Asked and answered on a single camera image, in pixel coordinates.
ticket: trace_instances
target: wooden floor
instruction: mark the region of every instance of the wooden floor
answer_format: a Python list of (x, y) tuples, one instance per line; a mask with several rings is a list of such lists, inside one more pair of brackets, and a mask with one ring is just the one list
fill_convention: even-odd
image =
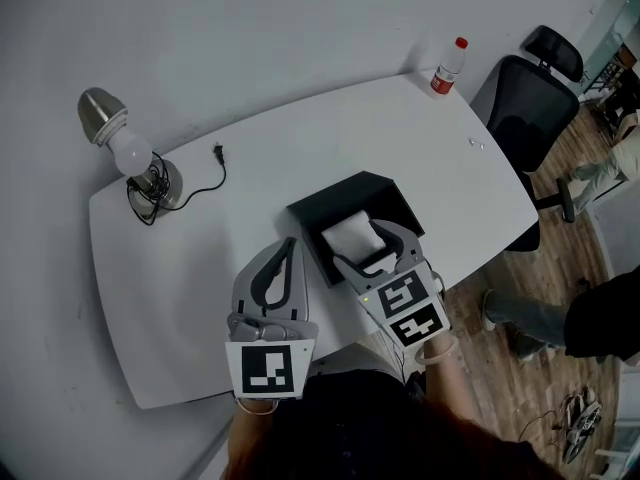
[[(532, 175), (536, 196), (556, 192), (555, 179), (578, 164), (604, 159), (609, 150), (607, 141), (589, 111), (581, 109)], [(488, 333), (480, 320), (480, 301), (488, 288), (568, 304), (579, 293), (580, 278), (588, 279), (592, 286), (606, 280), (602, 255), (586, 214), (567, 224), (557, 208), (543, 210), (540, 226), (538, 251), (501, 253), (447, 292), (447, 313), (460, 338), (486, 426), (501, 438), (517, 441), (527, 423), (550, 410), (555, 410), (556, 420), (561, 421), (561, 406), (568, 395), (585, 385), (595, 390), (604, 405), (603, 420), (582, 454), (569, 466), (562, 464), (564, 438), (562, 432), (551, 429), (552, 414), (532, 423), (523, 436), (566, 478), (583, 479), (600, 464), (594, 451), (611, 444), (618, 399), (616, 361), (609, 358), (599, 365), (595, 359), (574, 359), (562, 351), (546, 350), (532, 362), (523, 363), (511, 353), (507, 332), (499, 328)], [(381, 342), (381, 336), (367, 340), (368, 345), (384, 353)], [(407, 358), (405, 371), (417, 369)]]

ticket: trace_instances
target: power cord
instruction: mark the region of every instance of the power cord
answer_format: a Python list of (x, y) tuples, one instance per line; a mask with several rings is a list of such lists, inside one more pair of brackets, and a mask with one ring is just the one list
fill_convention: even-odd
[[(222, 153), (222, 146), (216, 143), (216, 145), (213, 148), (213, 154), (216, 157), (216, 160), (218, 161), (220, 166), (222, 167), (222, 172), (223, 172), (222, 181), (213, 187), (200, 188), (198, 190), (194, 190), (193, 192), (191, 192), (191, 194), (189, 194), (185, 202), (182, 203), (180, 206), (176, 206), (175, 208), (167, 208), (165, 206), (161, 206), (160, 201), (162, 201), (167, 195), (167, 193), (169, 192), (169, 188), (171, 187), (171, 181), (169, 179), (169, 171), (167, 170), (167, 166), (164, 162), (164, 159), (156, 152), (154, 152), (153, 154), (156, 157), (158, 157), (158, 159), (160, 160), (160, 164), (162, 165), (162, 169), (159, 169), (157, 165), (149, 166), (149, 172), (155, 178), (153, 191), (150, 194), (147, 194), (142, 191), (140, 186), (134, 181), (133, 178), (129, 178), (127, 180), (127, 199), (129, 199), (129, 205), (131, 206), (131, 210), (133, 210), (133, 213), (136, 215), (138, 220), (146, 226), (153, 226), (153, 224), (156, 221), (156, 218), (158, 217), (158, 212), (160, 210), (165, 210), (168, 212), (177, 212), (179, 210), (182, 210), (185, 206), (187, 206), (187, 204), (189, 204), (189, 201), (191, 201), (193, 196), (195, 196), (196, 194), (200, 194), (202, 192), (213, 192), (214, 190), (218, 190), (222, 185), (224, 185), (224, 182), (227, 181), (227, 168), (224, 162), (224, 154)], [(137, 192), (140, 195), (140, 197), (142, 197), (143, 199), (146, 199), (149, 203), (153, 205), (153, 209), (151, 210), (151, 213), (149, 215), (141, 215), (133, 207), (133, 204), (131, 203), (132, 192)]]

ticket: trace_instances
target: white table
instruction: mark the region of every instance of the white table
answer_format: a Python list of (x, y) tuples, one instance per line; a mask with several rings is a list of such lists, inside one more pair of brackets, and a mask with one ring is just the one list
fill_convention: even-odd
[[(469, 138), (476, 140), (472, 145)], [(393, 178), (425, 230), (425, 256), (453, 286), (502, 251), (537, 214), (506, 158), (453, 91), (431, 99), (397, 76), (308, 98), (167, 154), (184, 194), (229, 171), (153, 227), (137, 221), (120, 179), (91, 198), (91, 238), (111, 338), (138, 405), (231, 389), (224, 352), (235, 275), (298, 226), (286, 210), (357, 172)], [(305, 252), (314, 357), (376, 330), (345, 283), (329, 290)]]

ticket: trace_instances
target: shoe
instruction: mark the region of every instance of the shoe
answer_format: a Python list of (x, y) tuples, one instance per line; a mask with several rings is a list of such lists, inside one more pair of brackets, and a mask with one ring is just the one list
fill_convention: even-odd
[(494, 331), (496, 328), (496, 324), (494, 324), (489, 317), (487, 316), (487, 300), (489, 299), (489, 295), (493, 293), (493, 290), (487, 290), (484, 292), (482, 296), (482, 327), (484, 327), (485, 331)]

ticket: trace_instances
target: black shirt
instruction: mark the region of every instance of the black shirt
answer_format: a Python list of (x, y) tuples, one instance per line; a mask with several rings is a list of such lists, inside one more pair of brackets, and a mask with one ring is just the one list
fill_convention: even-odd
[(618, 356), (640, 352), (640, 267), (579, 295), (564, 324), (567, 355)]

